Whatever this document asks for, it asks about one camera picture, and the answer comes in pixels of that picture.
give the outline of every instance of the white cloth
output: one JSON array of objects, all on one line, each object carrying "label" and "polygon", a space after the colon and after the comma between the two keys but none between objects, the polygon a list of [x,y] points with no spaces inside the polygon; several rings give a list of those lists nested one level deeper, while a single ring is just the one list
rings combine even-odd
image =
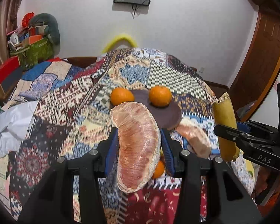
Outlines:
[{"label": "white cloth", "polygon": [[13,106],[0,115],[0,157],[18,151],[38,101]]}]

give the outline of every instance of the orange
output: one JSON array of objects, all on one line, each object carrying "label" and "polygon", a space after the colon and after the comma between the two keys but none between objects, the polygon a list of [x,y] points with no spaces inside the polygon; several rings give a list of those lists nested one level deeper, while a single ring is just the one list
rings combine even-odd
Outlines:
[{"label": "orange", "polygon": [[157,179],[161,177],[164,171],[165,171],[165,165],[163,164],[162,161],[159,161],[157,167],[155,168],[155,172],[153,173],[152,178]]},{"label": "orange", "polygon": [[120,105],[124,102],[131,102],[134,100],[135,97],[132,94],[132,92],[122,87],[114,88],[110,95],[110,101],[114,106]]},{"label": "orange", "polygon": [[156,107],[166,107],[172,99],[170,90],[163,86],[155,86],[149,92],[149,100]]}]

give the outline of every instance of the wooden door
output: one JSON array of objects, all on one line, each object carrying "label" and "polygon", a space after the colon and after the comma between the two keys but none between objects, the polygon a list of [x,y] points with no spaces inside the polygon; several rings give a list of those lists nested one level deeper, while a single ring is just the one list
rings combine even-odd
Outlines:
[{"label": "wooden door", "polygon": [[280,15],[259,9],[253,39],[242,67],[230,87],[234,111],[258,100],[280,58]]}]

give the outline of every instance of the patchwork quilt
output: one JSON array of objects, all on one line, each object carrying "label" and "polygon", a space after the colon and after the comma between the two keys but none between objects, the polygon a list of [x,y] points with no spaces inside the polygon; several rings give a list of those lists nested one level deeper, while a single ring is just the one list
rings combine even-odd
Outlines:
[{"label": "patchwork quilt", "polygon": [[[216,100],[202,78],[172,55],[155,49],[119,49],[98,57],[86,69],[66,61],[42,62],[19,81],[2,109],[39,100],[26,140],[18,152],[9,154],[8,180],[5,186],[7,208],[17,219],[30,194],[45,171],[58,156],[73,159],[83,156],[108,138],[112,123],[110,94],[115,87],[149,90],[155,85],[170,89],[182,116],[207,132],[212,156],[220,154],[214,134],[212,104]],[[189,143],[176,131],[171,137],[184,149]],[[251,193],[254,177],[248,172],[242,155],[232,168]],[[158,179],[132,194],[117,187],[117,162],[106,179],[99,179],[102,203],[108,223],[173,223],[181,179],[163,173]],[[201,177],[201,221],[206,219],[206,184]],[[74,218],[80,221],[78,177],[74,179]]]}]

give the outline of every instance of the green bag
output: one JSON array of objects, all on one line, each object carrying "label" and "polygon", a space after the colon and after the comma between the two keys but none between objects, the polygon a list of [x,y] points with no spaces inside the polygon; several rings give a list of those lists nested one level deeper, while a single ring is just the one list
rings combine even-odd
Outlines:
[{"label": "green bag", "polygon": [[53,46],[47,37],[42,38],[35,43],[18,50],[11,52],[11,56],[18,56],[23,70],[28,70],[34,67],[38,61],[44,61],[53,56]]}]

